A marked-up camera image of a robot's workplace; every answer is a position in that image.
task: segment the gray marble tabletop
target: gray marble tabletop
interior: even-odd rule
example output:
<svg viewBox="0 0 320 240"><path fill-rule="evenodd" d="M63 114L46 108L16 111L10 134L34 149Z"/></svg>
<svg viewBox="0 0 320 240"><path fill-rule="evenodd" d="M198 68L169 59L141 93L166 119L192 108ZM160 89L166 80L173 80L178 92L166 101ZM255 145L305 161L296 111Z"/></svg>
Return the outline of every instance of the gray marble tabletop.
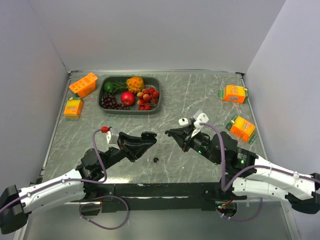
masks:
<svg viewBox="0 0 320 240"><path fill-rule="evenodd" d="M101 126L112 126L124 133L140 136L143 131L157 133L157 143L135 163L123 159L110 167L108 183L199 183L217 182L221 177L221 167L214 165L197 152L184 153L173 138L165 135L165 130L178 128L180 118L192 116L203 110L209 122L220 131L234 114L254 123L248 103L232 103L218 99L218 90L226 85L242 85L241 75L219 72L127 72L116 75L139 75L157 78L162 90L162 108L153 115L108 114L97 106L97 97L102 80L113 73L99 74L96 90L83 99L84 105L79 121L66 121L63 111L58 119L54 139L48 155L44 180L58 177L75 168L87 149L92 148L92 133ZM88 72L72 72L70 84L84 77ZM64 104L72 96L68 90ZM214 132L204 128L203 132L213 136ZM239 141L239 146L265 157L263 146L257 137L252 145ZM97 135L99 150L108 149L105 134Z"/></svg>

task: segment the juice box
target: juice box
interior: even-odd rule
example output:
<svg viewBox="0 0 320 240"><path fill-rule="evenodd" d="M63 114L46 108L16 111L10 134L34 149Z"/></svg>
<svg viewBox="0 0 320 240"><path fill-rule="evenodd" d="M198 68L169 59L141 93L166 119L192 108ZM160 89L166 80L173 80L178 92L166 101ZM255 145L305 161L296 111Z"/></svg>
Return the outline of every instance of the juice box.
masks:
<svg viewBox="0 0 320 240"><path fill-rule="evenodd" d="M96 89L96 80L98 77L90 72L87 76L76 81L69 86L76 97L84 98Z"/></svg>
<svg viewBox="0 0 320 240"><path fill-rule="evenodd" d="M235 85L227 85L218 92L219 99L240 104L243 104L247 100L248 95L248 88Z"/></svg>
<svg viewBox="0 0 320 240"><path fill-rule="evenodd" d="M70 97L66 102L64 109L64 116L67 120L77 121L80 118L82 107L84 102L80 97Z"/></svg>
<svg viewBox="0 0 320 240"><path fill-rule="evenodd" d="M252 144L256 139L254 134L256 126L237 114L232 117L225 128L249 144Z"/></svg>

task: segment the green vegetable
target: green vegetable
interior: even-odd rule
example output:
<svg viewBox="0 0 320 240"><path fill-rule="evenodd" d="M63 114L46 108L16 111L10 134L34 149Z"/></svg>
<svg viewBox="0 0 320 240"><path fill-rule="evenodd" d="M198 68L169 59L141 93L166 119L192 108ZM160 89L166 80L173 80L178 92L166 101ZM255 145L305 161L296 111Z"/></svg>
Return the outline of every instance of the green vegetable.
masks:
<svg viewBox="0 0 320 240"><path fill-rule="evenodd" d="M115 85L114 85L113 82L107 81L107 82L104 84L104 91L105 91L107 94L112 94L114 90L115 90Z"/></svg>

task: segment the metal frame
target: metal frame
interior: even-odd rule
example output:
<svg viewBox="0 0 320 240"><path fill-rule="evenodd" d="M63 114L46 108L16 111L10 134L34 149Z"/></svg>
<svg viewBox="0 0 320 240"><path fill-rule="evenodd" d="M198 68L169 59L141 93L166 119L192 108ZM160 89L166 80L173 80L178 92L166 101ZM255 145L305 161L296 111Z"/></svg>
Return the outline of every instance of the metal frame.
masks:
<svg viewBox="0 0 320 240"><path fill-rule="evenodd" d="M69 89L69 85L70 85L70 76L72 73L90 73L91 71L74 71L74 72L70 72L69 73L69 79L66 83L66 88L65 88L65 91L64 91L64 94L63 94L63 99L61 101L61 106L60 106L60 109L59 109L59 112L58 112L58 116L57 116L57 119L56 119L56 122L55 122L55 125L54 125L54 129L53 129L53 133L52 133L52 136L51 136L51 140L50 140L50 143L49 143L49 146L48 146L48 150L47 150L47 153L46 153L46 156L45 156L45 159L44 159L44 163L43 163L43 166L42 166L42 173L43 173L43 170L45 170L46 168L46 165L47 165L47 162L48 162L48 158L49 158L49 154L50 154L50 151L51 151L51 147L52 147L52 144L53 144L53 141L54 141L54 138L55 138L55 134L56 134L56 130L57 130L57 127L58 127L58 123L59 123L59 120L60 120L60 116L61 116L61 112L63 110L63 107L64 107L64 103L65 103L65 100L66 100L66 97L67 97L67 92L68 92L68 89ZM224 71L212 71L212 70L95 70L94 71L95 73L98 73L98 74L123 74L123 73L176 73L176 72L185 72L185 73L196 73L196 74L199 74L199 73L215 73L215 74L219 74L219 73L222 73L222 74L239 74L239 73L232 73L232 72L224 72ZM243 77L241 76L241 74L239 74L240 76L240 79L241 79L241 82L242 82L242 85L245 87L245 82L244 82L244 79ZM268 160L268 157L267 157L267 153L266 153L266 150L265 150L265 146L263 144L263 141L262 141L262 138L261 138L261 134L260 134L260 131L259 131L259 128L258 128L258 124L257 124L257 121L256 121L256 118L255 118L255 115L254 115L254 111L253 111L253 108L252 108L252 105L250 103L250 100L248 99L248 104L249 104L249 107L250 107L250 110L251 110L251 113L252 113L252 116L253 116L253 120L254 120L254 124L256 126L256 131L257 131L257 134L258 134L258 137L260 139L260 142L261 142L261 146L262 146L262 150L263 150L263 153L265 155L265 159ZM139 197L139 196L132 196L132 197L129 197L127 196L126 199L141 199L142 197ZM236 202L247 202L247 204L249 204L249 202L256 202L257 199L255 198L249 198L247 200L237 200ZM84 202L71 202L71 203L66 203L66 204L82 204ZM293 215L293 210L291 209L291 206L289 203L286 203L286 202L281 202L281 206L282 206L282 209L283 209L283 214L284 214L284 217L285 217L285 220L286 220L286 223L287 223L287 226L288 226L288 230L290 232L290 236L292 239L294 240L300 240L301 237L299 235L299 232L298 232L298 228L297 228L297 224L296 224L296 221L295 221L295 218L294 218L294 215ZM25 235L25 232L26 232L26 229L27 229L27 226L28 226L28 223L21 229L17 230L15 232L15 235L14 235L14 238L13 240L23 240L24 238L24 235Z"/></svg>

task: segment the gray wall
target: gray wall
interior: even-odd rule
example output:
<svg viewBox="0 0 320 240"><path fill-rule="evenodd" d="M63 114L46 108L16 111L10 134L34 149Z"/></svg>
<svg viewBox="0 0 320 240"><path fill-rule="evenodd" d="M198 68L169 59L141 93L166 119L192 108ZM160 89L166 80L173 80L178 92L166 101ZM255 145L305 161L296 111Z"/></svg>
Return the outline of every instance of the gray wall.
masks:
<svg viewBox="0 0 320 240"><path fill-rule="evenodd" d="M320 2L287 0L245 83L270 161L320 173ZM295 212L303 239L320 239L320 213Z"/></svg>
<svg viewBox="0 0 320 240"><path fill-rule="evenodd" d="M243 72L285 0L30 0L69 71Z"/></svg>
<svg viewBox="0 0 320 240"><path fill-rule="evenodd" d="M28 1L0 0L0 193L39 175L67 77Z"/></svg>

